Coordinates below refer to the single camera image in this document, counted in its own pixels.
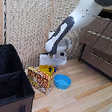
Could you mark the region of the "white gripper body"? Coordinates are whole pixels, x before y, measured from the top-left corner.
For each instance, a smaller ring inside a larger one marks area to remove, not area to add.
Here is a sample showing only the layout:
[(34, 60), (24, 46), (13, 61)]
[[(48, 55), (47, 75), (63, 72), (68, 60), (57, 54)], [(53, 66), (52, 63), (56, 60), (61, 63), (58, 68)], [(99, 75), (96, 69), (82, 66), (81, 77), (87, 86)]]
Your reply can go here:
[(65, 65), (67, 61), (66, 56), (60, 56), (60, 54), (56, 54), (54, 56), (50, 56), (49, 54), (41, 54), (39, 63), (41, 65), (51, 65), (51, 66), (56, 66), (56, 65)]

